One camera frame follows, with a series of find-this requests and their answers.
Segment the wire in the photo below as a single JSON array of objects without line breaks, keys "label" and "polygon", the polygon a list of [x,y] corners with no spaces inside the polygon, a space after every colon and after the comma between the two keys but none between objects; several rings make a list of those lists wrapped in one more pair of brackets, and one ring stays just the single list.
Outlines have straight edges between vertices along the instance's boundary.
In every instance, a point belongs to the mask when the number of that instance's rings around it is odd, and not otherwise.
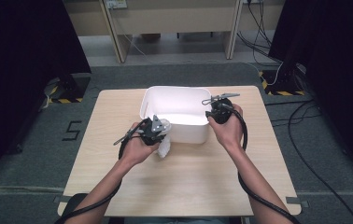
[{"label": "wire", "polygon": [[[319,112],[319,114],[317,115],[313,115],[313,116],[306,116],[305,114],[308,112],[309,109],[313,108],[313,107],[316,107],[315,105],[312,105],[312,106],[309,106],[305,109],[304,113],[302,114],[301,117],[299,118],[296,118],[296,119],[292,119],[292,120],[298,120],[297,122],[294,122],[292,124],[298,124],[300,122],[302,122],[304,119],[311,119],[311,118],[316,118],[316,117],[319,117],[322,115],[322,113]],[[289,119],[272,119],[270,121],[272,122],[278,122],[278,121],[284,121],[284,120],[287,120],[289,121]],[[273,127],[277,127],[277,126],[283,126],[283,125],[288,125],[289,123],[283,123],[283,124],[276,124],[276,125],[273,125]]]},{"label": "wire", "polygon": [[0,186],[0,193],[14,193],[16,191],[29,191],[38,193],[63,193],[64,189],[39,186]]},{"label": "wire", "polygon": [[255,68],[256,71],[259,73],[259,69],[258,69],[255,65],[253,65],[253,64],[251,64],[251,63],[243,63],[243,64],[247,64],[247,65],[249,65],[249,66]]},{"label": "wire", "polygon": [[[258,52],[266,57],[268,57],[269,59],[272,59],[273,61],[280,63],[281,61],[279,61],[278,59],[272,58],[270,57],[267,53],[263,52],[261,49],[258,49],[257,47],[260,48],[265,48],[265,49],[269,49],[271,47],[272,42],[270,41],[269,37],[267,36],[265,29],[264,29],[264,19],[263,19],[263,14],[264,14],[264,3],[263,1],[260,2],[260,14],[261,14],[261,22],[258,22],[256,16],[254,15],[254,13],[252,12],[252,9],[250,7],[250,4],[248,4],[248,9],[250,14],[252,15],[253,20],[255,21],[255,23],[258,26],[258,32],[256,34],[254,43],[250,43],[249,41],[247,41],[243,35],[241,34],[241,32],[239,32],[237,34],[237,36],[250,48],[252,48],[252,56],[255,60],[256,63],[260,64],[260,65],[264,65],[264,66],[273,66],[273,65],[268,65],[268,64],[263,64],[263,63],[259,63],[258,60],[256,59],[255,56],[255,52]],[[259,35],[261,35],[261,37],[267,42],[268,47],[266,46],[261,46],[261,45],[257,45],[256,42],[258,40]]]},{"label": "wire", "polygon": [[295,70],[293,70],[293,76],[292,76],[293,82],[295,83],[295,86],[296,86],[300,91],[303,91],[302,88],[301,88],[301,83],[299,82],[299,79],[298,79],[298,77],[296,76],[296,74],[295,74],[294,71],[295,71]]},{"label": "wire", "polygon": [[45,95],[46,95],[46,104],[44,105],[44,106],[42,106],[42,108],[40,108],[40,110],[42,110],[42,109],[46,109],[46,108],[48,108],[49,107],[49,101],[50,101],[50,97],[45,93]]},{"label": "wire", "polygon": [[312,100],[305,100],[305,101],[289,101],[289,102],[281,102],[281,103],[270,103],[265,105],[288,105],[288,104],[299,104],[299,103],[307,103],[311,102]]},{"label": "wire", "polygon": [[281,63],[279,66],[278,66],[278,69],[276,70],[276,73],[275,73],[275,80],[273,81],[273,83],[267,83],[268,86],[273,86],[274,84],[276,84],[276,80],[278,79],[278,72],[279,72],[279,69],[281,68],[282,64]]},{"label": "wire", "polygon": [[[246,150],[247,149],[247,125],[244,122],[243,117],[240,115],[240,113],[238,113],[237,110],[233,109],[232,106],[229,105],[225,105],[225,104],[220,104],[221,107],[226,108],[227,110],[231,111],[232,113],[234,113],[238,120],[241,123],[242,129],[243,129],[243,134],[244,134],[244,140],[243,140],[243,145],[242,145],[242,149]],[[241,187],[243,188],[243,190],[254,200],[258,201],[259,203],[267,206],[270,209],[273,209],[274,211],[276,211],[278,214],[280,214],[281,216],[285,217],[286,219],[288,219],[289,221],[291,221],[294,224],[298,224],[300,223],[296,217],[294,217],[293,215],[291,215],[288,211],[278,207],[277,205],[268,202],[267,200],[263,199],[261,196],[257,195],[255,192],[253,192],[244,182],[243,178],[241,177],[241,175],[238,173],[238,181],[240,182]]]},{"label": "wire", "polygon": [[348,210],[348,212],[351,214],[351,216],[353,216],[353,211],[352,209],[348,206],[348,204],[343,200],[343,198],[324,180],[322,179],[322,177],[320,177],[316,171],[313,169],[313,167],[310,166],[310,164],[305,160],[305,158],[302,155],[302,152],[297,148],[295,141],[292,137],[292,133],[291,133],[291,128],[290,125],[292,124],[292,119],[293,116],[305,105],[309,104],[311,101],[306,102],[301,104],[289,117],[289,121],[288,121],[288,135],[289,135],[289,139],[293,145],[293,147],[295,148],[295,151],[298,153],[300,159],[302,160],[302,162],[305,164],[305,166],[313,173],[313,175],[316,176],[316,178],[321,181],[332,193],[334,196],[336,196],[336,198],[345,206],[345,208]]},{"label": "wire", "polygon": [[[134,136],[132,136],[132,134],[135,133],[136,130],[138,130],[138,128],[141,127],[141,125],[147,121],[148,121],[148,119],[142,119],[141,122],[139,122],[133,129],[129,130],[129,132],[127,132],[127,134],[124,136],[124,138],[122,139],[122,142],[121,142],[120,149],[119,149],[119,160],[121,159],[121,156],[123,155],[123,152],[124,152],[124,149],[125,149],[127,143],[134,137]],[[119,184],[116,186],[116,188],[101,201],[94,203],[94,204],[91,204],[89,206],[86,206],[84,208],[80,208],[76,211],[73,211],[69,214],[66,214],[65,216],[60,217],[55,222],[55,224],[65,223],[65,221],[71,217],[76,217],[78,215],[81,215],[83,213],[91,211],[92,209],[97,208],[97,207],[103,205],[104,203],[107,203],[108,201],[110,201],[113,198],[113,196],[116,195],[116,193],[119,191],[120,186],[121,186],[121,182],[119,182]]]}]

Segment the black cable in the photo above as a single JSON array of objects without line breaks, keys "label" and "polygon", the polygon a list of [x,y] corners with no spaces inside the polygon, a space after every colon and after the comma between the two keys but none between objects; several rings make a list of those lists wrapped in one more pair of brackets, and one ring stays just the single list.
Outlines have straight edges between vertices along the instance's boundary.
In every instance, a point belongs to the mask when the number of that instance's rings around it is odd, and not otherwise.
[{"label": "black cable", "polygon": [[[126,135],[125,138],[123,139],[123,141],[121,142],[121,146],[119,149],[119,160],[121,159],[121,156],[123,155],[124,149],[127,145],[127,143],[133,138],[132,134],[135,133],[135,131],[141,127],[141,125],[143,123],[145,123],[148,119],[143,119],[141,122],[138,123],[138,125],[136,125],[136,127],[134,127],[132,130],[130,130]],[[60,217],[55,224],[62,224],[65,223],[65,221],[71,217],[76,217],[78,215],[81,215],[83,213],[86,213],[94,208],[97,208],[101,205],[103,205],[104,203],[107,203],[108,201],[110,201],[113,196],[115,196],[115,194],[119,191],[119,188],[121,186],[121,182],[119,182],[119,184],[116,186],[116,188],[108,195],[106,196],[104,199],[102,199],[101,201],[99,201],[98,203],[94,203],[92,205],[86,206],[84,208],[80,208],[76,211],[73,211],[69,214],[66,214],[65,216]]]},{"label": "black cable", "polygon": [[[320,113],[319,111],[319,114],[317,115],[313,115],[313,116],[306,116],[305,114],[308,112],[309,109],[313,108],[313,107],[316,107],[315,105],[312,105],[312,106],[309,106],[305,109],[304,113],[299,117],[299,118],[296,118],[296,119],[292,119],[292,120],[298,120],[297,122],[292,122],[291,124],[298,124],[300,122],[302,122],[304,119],[310,119],[310,118],[316,118],[316,117],[319,117],[322,115],[322,113]],[[283,120],[287,120],[289,121],[289,119],[272,119],[270,121],[272,122],[277,122],[277,121],[283,121]],[[277,126],[283,126],[283,125],[288,125],[289,122],[287,123],[283,123],[283,124],[276,124],[276,125],[273,125],[273,127],[277,127]]]},{"label": "black cable", "polygon": [[[317,118],[317,117],[320,117],[320,116],[322,116],[322,114],[300,117],[300,118],[297,118],[299,121],[291,123],[291,124],[298,124],[298,123],[302,122],[304,119],[312,119],[312,118]],[[285,125],[288,125],[288,123],[275,124],[275,125],[273,125],[273,128],[274,127],[285,126]]]},{"label": "black cable", "polygon": [[260,11],[261,11],[261,23],[258,23],[258,20],[256,19],[255,15],[252,12],[252,9],[250,8],[250,4],[248,4],[248,9],[250,14],[252,15],[253,20],[256,22],[256,25],[258,26],[258,34],[261,35],[261,37],[263,37],[263,39],[267,42],[267,45],[269,45],[269,47],[271,46],[271,41],[269,40],[269,38],[266,35],[266,32],[264,31],[264,27],[262,28],[263,25],[263,5],[260,4]]},{"label": "black cable", "polygon": [[[248,40],[246,40],[243,35],[241,34],[241,32],[239,34],[237,34],[237,36],[243,41],[243,43],[245,45],[247,45],[247,47],[251,48],[252,50],[258,52],[259,54],[275,61],[276,63],[282,63],[280,60],[276,59],[276,58],[272,58],[270,57],[266,52],[262,51],[261,49],[258,49],[257,47],[260,47],[260,48],[267,48],[265,46],[260,46],[260,45],[257,45],[257,44],[253,44],[253,43],[250,43]],[[258,61],[256,61],[256,63],[260,64],[260,65],[263,65],[263,66],[279,66],[279,65],[272,65],[272,64],[264,64],[264,63],[259,63]]]},{"label": "black cable", "polygon": [[269,49],[270,47],[264,46],[264,45],[259,45],[259,44],[253,44],[251,42],[249,42],[249,40],[245,39],[243,34],[241,33],[241,31],[239,31],[237,33],[238,37],[240,37],[240,39],[246,44],[248,45],[250,48],[255,48],[255,47],[259,47],[259,48],[263,48],[263,49]]},{"label": "black cable", "polygon": [[289,101],[289,102],[280,102],[280,103],[270,103],[265,105],[287,105],[287,104],[299,104],[299,103],[307,103],[313,100],[305,100],[305,101]]},{"label": "black cable", "polygon": [[262,27],[262,30],[263,30],[263,34],[264,34],[264,36],[266,36],[266,41],[267,41],[267,45],[269,46],[269,47],[271,47],[272,46],[272,41],[269,39],[269,37],[267,36],[267,34],[266,34],[266,30],[264,29],[264,19],[263,19],[263,15],[264,15],[264,3],[263,3],[263,1],[261,1],[261,3],[260,3],[260,9],[261,9],[261,27]]},{"label": "black cable", "polygon": [[303,106],[309,104],[310,102],[306,102],[301,104],[289,117],[289,123],[288,123],[288,134],[289,134],[289,139],[293,145],[293,147],[295,148],[296,152],[298,153],[299,157],[301,158],[302,162],[306,165],[306,167],[313,173],[313,175],[316,176],[316,178],[321,181],[332,193],[334,196],[336,196],[336,198],[345,206],[345,208],[348,210],[348,212],[351,214],[351,216],[353,216],[353,211],[351,210],[351,208],[348,206],[348,204],[343,200],[343,198],[324,180],[322,179],[322,177],[320,177],[316,171],[310,166],[310,164],[308,164],[308,162],[305,160],[305,158],[303,157],[301,151],[297,148],[295,141],[293,140],[292,137],[292,133],[290,130],[290,125],[291,125],[291,121],[293,116],[297,113],[297,111],[299,111]]},{"label": "black cable", "polygon": [[[243,140],[243,150],[247,149],[247,125],[244,122],[243,117],[240,115],[240,113],[238,113],[237,110],[235,110],[232,106],[229,105],[225,105],[225,104],[221,104],[222,107],[226,108],[227,110],[231,111],[232,113],[234,113],[237,118],[240,120],[240,123],[242,125],[242,129],[243,129],[243,134],[244,134],[244,140]],[[268,201],[266,201],[265,199],[263,199],[261,196],[255,194],[244,182],[243,178],[241,177],[241,175],[238,173],[238,181],[240,182],[241,187],[243,188],[243,190],[250,196],[252,197],[254,200],[258,201],[259,203],[267,206],[270,209],[273,209],[274,211],[276,211],[278,214],[280,214],[281,216],[287,218],[289,221],[291,221],[294,224],[299,224],[300,222],[296,219],[296,217],[294,217],[293,215],[291,215],[288,211],[285,211],[284,209],[278,207],[277,205],[270,203]]]},{"label": "black cable", "polygon": [[[259,32],[260,32],[260,29],[256,33],[255,40],[253,42],[254,46],[256,46],[256,42],[258,41]],[[258,60],[256,59],[256,55],[255,55],[255,50],[254,49],[252,50],[252,57],[253,57],[253,59],[255,60],[256,63],[259,63]]]}]

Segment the white plastic bin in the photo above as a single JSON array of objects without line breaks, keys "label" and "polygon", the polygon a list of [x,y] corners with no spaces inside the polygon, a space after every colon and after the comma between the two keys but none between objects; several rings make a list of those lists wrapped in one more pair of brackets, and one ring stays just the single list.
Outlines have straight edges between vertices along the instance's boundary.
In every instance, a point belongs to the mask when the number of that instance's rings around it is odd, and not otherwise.
[{"label": "white plastic bin", "polygon": [[141,119],[168,119],[172,124],[171,142],[202,144],[208,136],[208,120],[205,111],[211,105],[202,101],[211,98],[205,88],[154,86],[147,89],[142,101]]}]

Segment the black and yellow tape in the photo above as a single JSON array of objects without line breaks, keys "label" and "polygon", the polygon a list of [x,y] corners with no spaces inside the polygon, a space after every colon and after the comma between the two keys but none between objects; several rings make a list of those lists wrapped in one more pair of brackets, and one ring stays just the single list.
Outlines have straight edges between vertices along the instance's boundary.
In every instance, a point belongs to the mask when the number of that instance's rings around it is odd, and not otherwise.
[{"label": "black and yellow tape", "polygon": [[58,89],[58,86],[55,86],[50,94],[50,102],[51,103],[56,103],[56,104],[70,104],[70,103],[81,103],[83,98],[59,98],[59,99],[54,99],[51,98],[51,95],[54,94]]},{"label": "black and yellow tape", "polygon": [[273,90],[273,86],[268,85],[266,79],[263,77],[263,72],[259,72],[259,77],[261,78],[261,84],[263,86],[264,92],[268,95],[304,95],[304,91],[300,90],[299,88],[297,88],[298,90]]}]

